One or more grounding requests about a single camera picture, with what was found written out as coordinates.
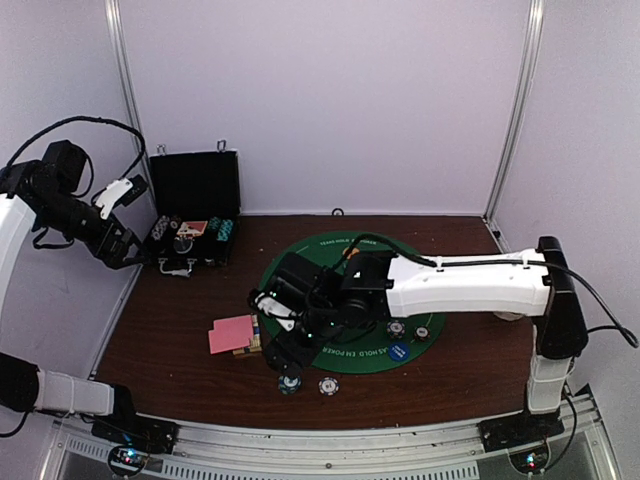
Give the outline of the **blue beige chip mat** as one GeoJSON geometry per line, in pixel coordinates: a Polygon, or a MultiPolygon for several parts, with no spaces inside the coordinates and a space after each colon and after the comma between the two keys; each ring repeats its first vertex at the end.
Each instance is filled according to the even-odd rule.
{"type": "Polygon", "coordinates": [[[392,339],[401,339],[406,333],[406,327],[403,322],[391,321],[386,325],[386,332],[392,339]]]}

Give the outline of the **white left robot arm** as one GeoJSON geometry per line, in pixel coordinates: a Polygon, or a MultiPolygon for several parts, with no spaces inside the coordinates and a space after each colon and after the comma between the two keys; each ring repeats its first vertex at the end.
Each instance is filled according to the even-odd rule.
{"type": "MultiPolygon", "coordinates": [[[[120,121],[77,115],[59,120],[25,140],[1,170],[1,289],[12,279],[22,245],[33,239],[36,250],[50,250],[44,242],[51,230],[64,238],[59,249],[83,243],[91,255],[112,270],[144,265],[149,255],[135,232],[125,227],[114,211],[137,200],[148,187],[143,176],[124,172],[84,201],[79,184],[85,171],[93,171],[91,157],[69,140],[48,145],[45,155],[28,162],[22,153],[46,134],[75,122],[109,125],[133,135],[138,165],[146,154],[142,133],[120,121]]],[[[43,369],[18,357],[1,356],[1,405],[22,417],[39,411],[64,417],[88,415],[104,422],[106,429],[123,444],[137,442],[144,433],[136,415],[130,391],[43,369]]]]}

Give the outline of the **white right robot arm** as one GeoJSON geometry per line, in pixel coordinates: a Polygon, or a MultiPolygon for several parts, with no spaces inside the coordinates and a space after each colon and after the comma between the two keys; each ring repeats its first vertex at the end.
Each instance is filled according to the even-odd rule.
{"type": "Polygon", "coordinates": [[[296,377],[345,330],[424,314],[493,312],[528,317],[534,324],[525,410],[513,419],[519,440],[535,440],[561,403],[571,361],[589,331],[576,287],[582,285],[613,329],[632,346],[597,290],[573,271],[558,239],[543,236],[534,248],[476,256],[425,256],[374,233],[340,234],[338,257],[328,265],[286,252],[249,304],[276,320],[280,332],[266,348],[270,367],[296,377]]]}

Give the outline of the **blue small blind button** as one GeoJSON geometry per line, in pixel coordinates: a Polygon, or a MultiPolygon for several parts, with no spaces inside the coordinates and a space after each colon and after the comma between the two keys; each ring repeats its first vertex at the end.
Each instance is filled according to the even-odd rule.
{"type": "Polygon", "coordinates": [[[408,361],[410,354],[409,345],[404,342],[394,342],[388,348],[389,358],[397,363],[408,361]]]}

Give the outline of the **pink playing cards pile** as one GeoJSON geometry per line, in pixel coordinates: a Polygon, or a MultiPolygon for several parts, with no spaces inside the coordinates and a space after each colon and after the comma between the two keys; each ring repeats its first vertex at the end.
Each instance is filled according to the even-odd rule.
{"type": "Polygon", "coordinates": [[[208,332],[209,351],[212,355],[248,347],[254,337],[253,317],[243,315],[213,321],[208,332]]]}

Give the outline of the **blue beige 10 chip stack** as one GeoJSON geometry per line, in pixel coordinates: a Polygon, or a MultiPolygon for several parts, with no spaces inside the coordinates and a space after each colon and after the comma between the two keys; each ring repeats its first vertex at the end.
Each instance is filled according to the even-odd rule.
{"type": "Polygon", "coordinates": [[[324,377],[318,382],[319,393],[323,396],[333,396],[338,393],[340,383],[336,378],[324,377]]]}

